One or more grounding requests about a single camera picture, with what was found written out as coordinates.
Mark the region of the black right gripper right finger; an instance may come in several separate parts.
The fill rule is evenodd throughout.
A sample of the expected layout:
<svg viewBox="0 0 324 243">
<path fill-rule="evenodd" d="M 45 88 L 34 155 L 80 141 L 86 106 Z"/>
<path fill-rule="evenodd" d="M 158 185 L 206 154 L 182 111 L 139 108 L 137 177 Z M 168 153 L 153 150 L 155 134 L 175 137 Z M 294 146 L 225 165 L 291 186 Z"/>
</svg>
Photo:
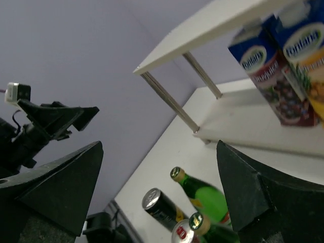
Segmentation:
<svg viewBox="0 0 324 243">
<path fill-rule="evenodd" d="M 216 157 L 240 242 L 323 242 L 323 185 L 276 170 L 223 141 Z"/>
</svg>

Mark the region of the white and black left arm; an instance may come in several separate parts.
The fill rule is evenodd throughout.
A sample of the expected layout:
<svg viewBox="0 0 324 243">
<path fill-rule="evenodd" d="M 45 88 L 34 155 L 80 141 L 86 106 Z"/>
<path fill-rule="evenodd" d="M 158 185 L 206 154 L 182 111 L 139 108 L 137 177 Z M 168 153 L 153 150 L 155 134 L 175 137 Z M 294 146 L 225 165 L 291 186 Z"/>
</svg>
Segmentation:
<svg viewBox="0 0 324 243">
<path fill-rule="evenodd" d="M 22 166 L 32 169 L 34 157 L 52 140 L 68 139 L 68 130 L 74 126 L 78 131 L 86 128 L 99 112 L 98 107 L 68 107 L 58 101 L 35 105 L 19 100 L 30 123 L 15 128 L 1 119 L 1 178 L 20 173 Z"/>
</svg>

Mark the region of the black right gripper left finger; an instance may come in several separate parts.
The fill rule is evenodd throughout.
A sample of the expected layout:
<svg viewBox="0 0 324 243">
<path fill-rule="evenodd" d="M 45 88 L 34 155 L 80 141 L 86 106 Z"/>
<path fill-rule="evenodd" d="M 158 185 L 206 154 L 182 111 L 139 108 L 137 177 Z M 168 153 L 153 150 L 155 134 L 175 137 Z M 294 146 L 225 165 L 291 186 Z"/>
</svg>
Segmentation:
<svg viewBox="0 0 324 243">
<path fill-rule="evenodd" d="M 103 160 L 93 142 L 28 172 L 1 179 L 1 242 L 75 242 Z"/>
</svg>

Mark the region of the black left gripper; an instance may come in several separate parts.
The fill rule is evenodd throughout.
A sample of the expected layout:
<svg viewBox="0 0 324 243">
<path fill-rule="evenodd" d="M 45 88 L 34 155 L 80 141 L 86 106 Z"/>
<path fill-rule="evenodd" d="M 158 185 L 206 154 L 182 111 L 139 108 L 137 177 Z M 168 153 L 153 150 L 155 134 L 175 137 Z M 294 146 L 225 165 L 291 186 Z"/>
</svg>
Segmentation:
<svg viewBox="0 0 324 243">
<path fill-rule="evenodd" d="M 52 140 L 69 138 L 73 125 L 78 131 L 83 131 L 94 116 L 98 107 L 67 107 L 60 102 L 34 105 L 31 102 L 20 101 L 23 111 L 31 123 L 24 125 L 10 147 L 11 167 L 34 167 L 33 158 Z"/>
</svg>

